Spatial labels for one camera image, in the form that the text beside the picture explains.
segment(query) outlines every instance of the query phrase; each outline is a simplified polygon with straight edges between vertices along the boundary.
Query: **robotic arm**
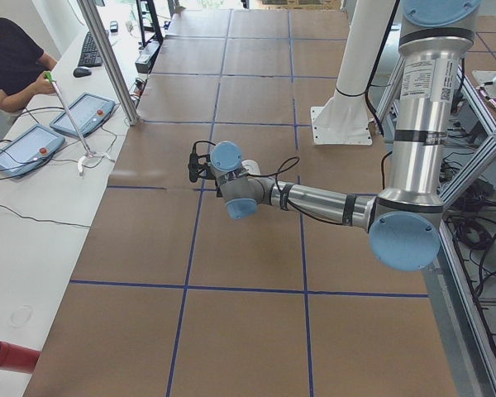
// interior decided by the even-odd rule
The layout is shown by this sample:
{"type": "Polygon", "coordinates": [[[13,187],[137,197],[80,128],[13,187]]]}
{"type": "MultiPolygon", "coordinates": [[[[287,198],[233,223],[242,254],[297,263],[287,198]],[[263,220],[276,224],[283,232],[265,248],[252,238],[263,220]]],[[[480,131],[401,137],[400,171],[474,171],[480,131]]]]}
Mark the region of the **robotic arm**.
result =
{"type": "Polygon", "coordinates": [[[279,182],[243,161],[223,141],[200,165],[195,148],[189,171],[215,179],[227,211],[240,219],[264,203],[344,226],[363,228],[374,254],[399,270],[429,265],[440,248],[437,228],[444,205],[437,195],[442,143],[460,57],[472,46],[480,0],[406,0],[399,52],[405,59],[393,167],[386,189],[360,197],[279,182]]]}

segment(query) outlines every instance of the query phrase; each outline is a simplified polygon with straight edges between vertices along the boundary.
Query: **label sticker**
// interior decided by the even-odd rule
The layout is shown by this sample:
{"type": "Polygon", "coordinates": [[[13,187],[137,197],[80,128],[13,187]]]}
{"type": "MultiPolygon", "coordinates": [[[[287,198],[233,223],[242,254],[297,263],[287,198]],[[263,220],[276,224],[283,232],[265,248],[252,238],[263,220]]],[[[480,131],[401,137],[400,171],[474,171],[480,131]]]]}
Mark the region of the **label sticker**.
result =
{"type": "Polygon", "coordinates": [[[421,60],[404,67],[401,99],[430,98],[435,60],[421,60]]]}
{"type": "Polygon", "coordinates": [[[451,102],[454,97],[455,66],[451,60],[437,60],[435,79],[437,87],[430,99],[435,102],[451,102]]]}

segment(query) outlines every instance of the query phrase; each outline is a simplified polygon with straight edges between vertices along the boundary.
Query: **barcode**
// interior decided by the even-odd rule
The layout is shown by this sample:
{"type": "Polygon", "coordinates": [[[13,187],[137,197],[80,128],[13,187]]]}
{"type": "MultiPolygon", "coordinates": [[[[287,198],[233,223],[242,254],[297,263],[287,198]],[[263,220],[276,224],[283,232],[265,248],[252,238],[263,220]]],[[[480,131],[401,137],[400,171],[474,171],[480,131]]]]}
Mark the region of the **barcode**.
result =
{"type": "Polygon", "coordinates": [[[450,101],[450,88],[443,88],[441,91],[441,101],[450,101]]]}

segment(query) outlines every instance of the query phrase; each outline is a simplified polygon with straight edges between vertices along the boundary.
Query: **black band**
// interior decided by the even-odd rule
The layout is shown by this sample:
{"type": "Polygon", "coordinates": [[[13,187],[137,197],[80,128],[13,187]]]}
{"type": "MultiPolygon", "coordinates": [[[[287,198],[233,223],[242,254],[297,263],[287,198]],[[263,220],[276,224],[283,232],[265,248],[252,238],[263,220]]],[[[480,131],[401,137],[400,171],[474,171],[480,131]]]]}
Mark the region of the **black band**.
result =
{"type": "Polygon", "coordinates": [[[290,189],[294,185],[295,184],[286,184],[284,188],[281,189],[281,192],[279,192],[279,208],[283,209],[284,211],[289,210],[287,207],[287,202],[289,201],[290,189]]]}
{"type": "Polygon", "coordinates": [[[440,27],[434,29],[423,29],[415,31],[400,38],[399,46],[409,43],[410,41],[427,39],[430,37],[461,37],[474,42],[474,32],[461,27],[440,27]]]}
{"type": "Polygon", "coordinates": [[[425,145],[440,145],[447,137],[444,132],[421,130],[396,130],[394,140],[401,142],[422,142],[425,145]]]}
{"type": "Polygon", "coordinates": [[[386,200],[385,198],[378,197],[377,203],[383,207],[397,209],[399,211],[408,211],[410,213],[442,213],[442,205],[417,205],[398,203],[396,201],[386,200]]]}
{"type": "Polygon", "coordinates": [[[349,98],[356,98],[356,97],[361,97],[362,95],[364,95],[367,90],[365,90],[363,93],[344,93],[342,91],[340,91],[340,89],[338,89],[338,87],[336,86],[336,91],[340,94],[342,94],[344,97],[349,97],[349,98]]]}
{"type": "Polygon", "coordinates": [[[353,212],[355,211],[356,196],[347,194],[344,213],[341,216],[341,224],[344,226],[353,226],[353,212]]]}
{"type": "Polygon", "coordinates": [[[426,142],[427,137],[428,131],[397,130],[393,139],[402,142],[426,142]]]}

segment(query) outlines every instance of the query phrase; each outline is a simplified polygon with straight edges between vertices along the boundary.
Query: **brown paper floor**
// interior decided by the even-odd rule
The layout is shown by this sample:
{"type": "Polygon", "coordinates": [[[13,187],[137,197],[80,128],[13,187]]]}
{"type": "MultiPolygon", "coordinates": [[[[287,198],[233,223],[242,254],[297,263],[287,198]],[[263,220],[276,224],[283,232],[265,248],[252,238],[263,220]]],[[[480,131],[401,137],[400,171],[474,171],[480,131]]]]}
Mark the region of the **brown paper floor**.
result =
{"type": "Polygon", "coordinates": [[[299,155],[282,180],[380,191],[381,139],[320,147],[309,128],[345,14],[171,26],[25,396],[454,396],[419,273],[378,263],[360,229],[270,207],[232,221],[188,181],[194,141],[232,140],[264,173],[299,155]]]}

